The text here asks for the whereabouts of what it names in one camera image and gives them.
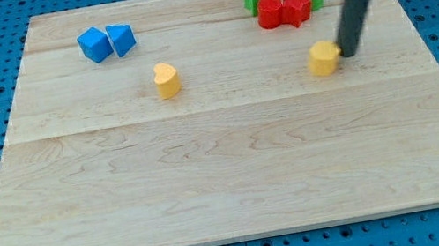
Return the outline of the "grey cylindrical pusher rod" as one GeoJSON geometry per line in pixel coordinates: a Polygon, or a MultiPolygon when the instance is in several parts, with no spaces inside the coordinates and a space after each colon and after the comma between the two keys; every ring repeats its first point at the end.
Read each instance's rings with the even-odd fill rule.
{"type": "Polygon", "coordinates": [[[336,43],[343,57],[357,53],[370,0],[344,0],[339,17],[336,43]]]}

